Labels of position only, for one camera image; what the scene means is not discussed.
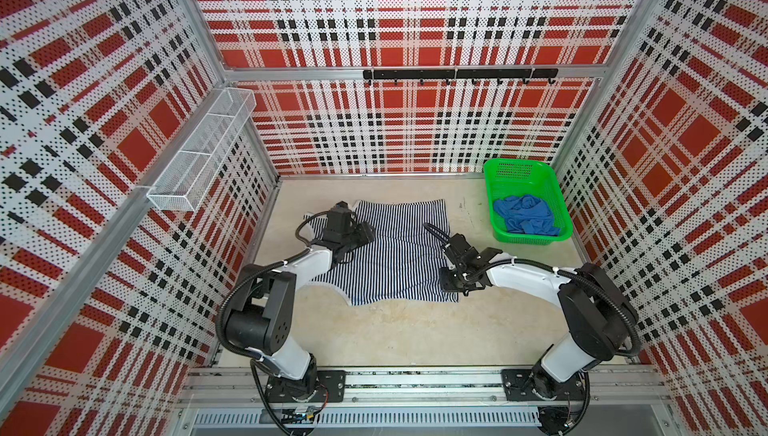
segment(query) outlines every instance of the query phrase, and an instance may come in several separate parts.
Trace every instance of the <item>blue towel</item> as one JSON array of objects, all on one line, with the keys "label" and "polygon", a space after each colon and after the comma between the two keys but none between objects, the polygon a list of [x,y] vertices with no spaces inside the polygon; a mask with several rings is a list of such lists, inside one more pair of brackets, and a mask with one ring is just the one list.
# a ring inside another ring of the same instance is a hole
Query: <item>blue towel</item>
[{"label": "blue towel", "polygon": [[539,234],[556,237],[560,228],[554,225],[554,215],[547,202],[530,194],[506,197],[493,202],[493,210],[504,218],[508,233]]}]

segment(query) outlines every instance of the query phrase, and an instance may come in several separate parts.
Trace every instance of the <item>white wire mesh basket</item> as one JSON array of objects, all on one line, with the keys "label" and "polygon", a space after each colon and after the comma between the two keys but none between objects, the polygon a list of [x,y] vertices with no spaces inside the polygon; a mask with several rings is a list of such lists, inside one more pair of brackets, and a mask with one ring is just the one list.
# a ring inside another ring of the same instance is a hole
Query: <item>white wire mesh basket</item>
[{"label": "white wire mesh basket", "polygon": [[251,90],[214,90],[214,104],[163,170],[149,199],[159,210],[196,211],[256,106]]}]

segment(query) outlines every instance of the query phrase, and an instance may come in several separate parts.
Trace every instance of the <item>black and white striped fabric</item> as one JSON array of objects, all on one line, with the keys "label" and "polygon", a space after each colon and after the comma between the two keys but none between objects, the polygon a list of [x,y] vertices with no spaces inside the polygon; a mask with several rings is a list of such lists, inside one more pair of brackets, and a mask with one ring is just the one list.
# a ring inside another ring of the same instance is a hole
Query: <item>black and white striped fabric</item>
[{"label": "black and white striped fabric", "polygon": [[[355,211],[359,221],[368,221],[376,229],[376,241],[356,249],[350,263],[338,265],[310,284],[336,289],[351,306],[381,299],[458,302],[457,293],[440,289],[438,271],[447,261],[437,239],[422,227],[429,222],[450,233],[444,200],[400,204],[359,201]],[[325,218],[310,222],[316,235],[325,225]]]}]

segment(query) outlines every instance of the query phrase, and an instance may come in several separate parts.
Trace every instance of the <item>perforated metal panel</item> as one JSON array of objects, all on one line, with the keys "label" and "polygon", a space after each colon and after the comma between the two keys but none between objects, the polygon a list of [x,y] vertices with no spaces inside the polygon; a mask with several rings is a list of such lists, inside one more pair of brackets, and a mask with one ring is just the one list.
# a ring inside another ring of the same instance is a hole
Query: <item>perforated metal panel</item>
[{"label": "perforated metal panel", "polygon": [[0,0],[0,16],[5,349],[211,81],[177,0]]},{"label": "perforated metal panel", "polygon": [[[10,434],[162,434],[187,369],[215,346],[270,187],[239,136],[195,213],[150,211],[2,426]],[[38,432],[27,432],[40,418]]]},{"label": "perforated metal panel", "polygon": [[590,64],[637,0],[197,0],[224,63]]},{"label": "perforated metal panel", "polygon": [[493,157],[550,162],[590,79],[547,82],[253,82],[277,171],[482,171]]},{"label": "perforated metal panel", "polygon": [[[212,86],[178,0],[0,0],[0,346]],[[196,213],[150,212],[2,434],[161,434],[213,345],[266,187],[238,138]]]},{"label": "perforated metal panel", "polygon": [[768,0],[662,0],[562,186],[697,434],[768,431]]}]

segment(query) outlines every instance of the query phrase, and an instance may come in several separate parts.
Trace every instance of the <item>black cable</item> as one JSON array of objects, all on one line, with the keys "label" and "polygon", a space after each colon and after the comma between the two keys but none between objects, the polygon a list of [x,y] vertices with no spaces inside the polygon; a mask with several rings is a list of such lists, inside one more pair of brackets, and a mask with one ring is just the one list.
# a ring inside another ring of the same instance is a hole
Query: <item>black cable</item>
[{"label": "black cable", "polygon": [[[264,409],[266,410],[266,413],[272,418],[272,421],[275,423],[275,426],[281,431],[283,431],[283,434],[286,436],[293,436],[293,431],[290,431],[286,426],[283,424],[283,422],[277,417],[277,414],[275,414],[274,410],[272,409],[272,406],[270,406],[270,402],[267,401],[266,395],[264,394],[264,388],[261,387],[261,381],[259,380],[259,375],[256,373],[256,360],[251,359],[250,360],[250,372],[254,375],[254,381],[256,383],[256,391],[259,392],[259,398],[261,398],[261,404],[264,405]],[[312,427],[309,431],[305,432],[304,435],[311,433],[312,431],[315,431],[315,428]]]},{"label": "black cable", "polygon": [[[539,261],[534,261],[532,259],[501,259],[499,261],[494,261],[493,263],[489,263],[485,265],[483,268],[478,269],[475,271],[471,276],[467,277],[468,281],[472,281],[473,278],[480,277],[485,271],[488,271],[490,268],[500,267],[505,264],[523,264],[528,265],[530,267],[536,267],[539,269],[543,269],[544,271],[552,271],[552,267],[549,265],[540,263]],[[585,287],[586,289],[589,289],[594,295],[603,301],[605,301],[618,315],[621,319],[621,322],[624,324],[624,327],[627,328],[627,332],[629,333],[630,341],[632,342],[632,347],[627,351],[617,351],[616,355],[618,356],[625,356],[625,357],[631,357],[631,356],[637,356],[640,354],[640,350],[643,348],[643,343],[640,341],[640,335],[638,335],[637,329],[635,329],[634,325],[632,324],[632,320],[627,315],[627,313],[624,311],[621,306],[616,303],[613,299],[609,297],[609,295],[603,291],[602,288],[600,288],[598,285],[592,283],[589,279],[582,277],[578,273],[571,273],[569,271],[564,271],[563,269],[558,270],[558,275],[561,277],[570,278],[571,281],[574,283],[577,283],[581,287]]]},{"label": "black cable", "polygon": [[[578,373],[584,379],[584,400],[581,402],[581,409],[579,409],[578,413],[576,414],[576,418],[573,420],[573,423],[570,426],[568,426],[568,428],[553,434],[550,434],[544,431],[544,433],[547,434],[548,436],[565,436],[566,434],[573,431],[574,428],[576,428],[579,425],[579,423],[581,423],[581,420],[584,419],[584,416],[587,413],[587,409],[589,408],[589,402],[591,400],[590,389],[589,389],[589,373],[586,371],[580,371]],[[547,406],[543,408],[543,411],[568,412],[568,410],[565,407],[560,407],[560,406]]]},{"label": "black cable", "polygon": [[291,263],[294,260],[301,258],[302,256],[306,255],[309,252],[310,252],[310,249],[307,248],[307,249],[304,249],[301,253],[297,253],[293,255],[292,257],[286,259],[285,261],[277,261],[275,263],[267,265],[264,268],[259,269],[255,273],[250,274],[247,277],[243,278],[242,281],[237,283],[235,287],[232,288],[232,291],[230,291],[230,294],[228,294],[224,298],[224,301],[222,301],[221,305],[219,306],[219,312],[216,314],[216,323],[214,325],[214,327],[216,328],[216,337],[219,339],[219,343],[221,343],[221,345],[224,346],[224,349],[226,349],[229,352],[239,354],[240,356],[246,356],[248,358],[254,357],[253,353],[233,345],[230,342],[230,340],[226,338],[226,334],[224,332],[224,314],[226,313],[226,310],[229,308],[230,304],[232,303],[232,298],[237,294],[238,291],[245,288],[246,285],[250,285],[254,281],[254,279],[260,277],[261,275],[264,275],[264,273],[268,273],[269,271],[272,271],[275,268],[280,268],[285,263]]},{"label": "black cable", "polygon": [[587,408],[589,408],[589,400],[590,400],[589,373],[586,371],[582,371],[580,373],[584,377],[584,402],[581,405],[581,410],[579,410],[578,414],[576,415],[576,419],[574,420],[574,423],[571,425],[570,428],[563,431],[563,434],[568,434],[571,431],[573,431],[573,429],[576,428],[579,423],[581,423],[581,420],[584,419],[584,415],[587,413]]},{"label": "black cable", "polygon": [[315,213],[315,214],[313,214],[311,217],[309,217],[309,218],[307,218],[307,219],[303,220],[303,221],[301,222],[301,224],[299,225],[299,227],[296,229],[296,232],[294,233],[294,234],[296,235],[296,239],[300,240],[302,243],[304,243],[305,245],[309,246],[309,245],[310,245],[310,241],[309,241],[308,239],[304,238],[303,236],[301,236],[301,235],[299,234],[299,231],[301,231],[301,229],[302,229],[302,228],[304,228],[304,226],[305,226],[305,225],[306,225],[306,224],[307,224],[309,221],[312,221],[312,220],[314,220],[314,219],[315,219],[315,218],[317,218],[317,217],[321,217],[321,216],[322,216],[322,215],[324,215],[324,214],[328,214],[328,212],[327,212],[327,211],[320,211],[319,213]]},{"label": "black cable", "polygon": [[427,230],[429,234],[439,239],[443,244],[447,244],[448,240],[451,238],[445,231],[441,230],[432,223],[422,223],[422,226],[425,230]]}]

